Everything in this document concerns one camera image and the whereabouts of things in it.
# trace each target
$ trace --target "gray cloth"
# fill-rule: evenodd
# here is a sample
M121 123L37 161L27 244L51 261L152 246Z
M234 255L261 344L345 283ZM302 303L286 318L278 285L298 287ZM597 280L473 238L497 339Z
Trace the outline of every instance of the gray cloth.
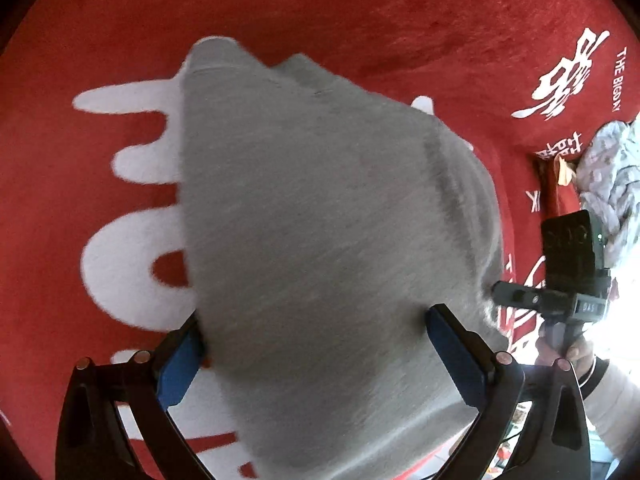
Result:
M265 480L383 480L475 417L423 325L446 303L495 349L485 168L437 118L303 56L196 44L184 207L200 327Z

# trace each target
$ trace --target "black cable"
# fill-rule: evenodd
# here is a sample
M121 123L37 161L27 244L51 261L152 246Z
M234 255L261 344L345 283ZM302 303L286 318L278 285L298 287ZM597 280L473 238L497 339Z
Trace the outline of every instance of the black cable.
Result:
M516 433L515 435L511 435L508 436L507 438L505 438L503 441L501 441L500 444L498 444L498 447L500 447L502 444L504 444L505 442L508 442L509 440L511 440L512 438L516 438L517 436L520 436L522 434L522 431L519 431L518 433ZM439 473L439 471L436 471L434 474L431 474L429 476L425 476L424 478L421 478L420 480L431 480L432 478L434 478L437 474Z

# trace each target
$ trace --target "light gray clothing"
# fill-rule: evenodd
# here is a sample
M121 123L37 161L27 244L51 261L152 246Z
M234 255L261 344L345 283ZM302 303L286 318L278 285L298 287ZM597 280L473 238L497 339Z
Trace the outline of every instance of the light gray clothing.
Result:
M184 79L187 266L264 480L383 480L467 425L424 330L446 303L494 349L491 177L437 118L303 56L196 44Z

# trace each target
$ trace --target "black wristband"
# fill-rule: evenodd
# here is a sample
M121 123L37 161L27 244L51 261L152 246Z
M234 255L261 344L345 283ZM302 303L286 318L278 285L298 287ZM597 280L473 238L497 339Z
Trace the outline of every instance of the black wristband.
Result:
M600 381L604 377L604 374L606 373L608 368L609 368L608 359L604 360L604 359L600 359L599 357L596 357L596 366L593 369L593 374L591 374L591 377L586 382L586 384L580 388L583 399L586 399L593 393L593 391L596 389L596 386L600 384ZM588 372L584 374L580 378L580 380L578 380L578 384L582 383L582 381L584 381L588 377L588 375L589 375Z

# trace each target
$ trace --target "person's arm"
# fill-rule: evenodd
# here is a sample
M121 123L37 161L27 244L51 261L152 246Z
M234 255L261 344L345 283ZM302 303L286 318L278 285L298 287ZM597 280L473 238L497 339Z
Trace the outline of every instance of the person's arm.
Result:
M551 366L559 355L546 344L544 326L536 342L536 364ZM616 365L596 358L593 345L580 338L567 352L581 384L584 411L598 436L620 460L640 437L640 388Z

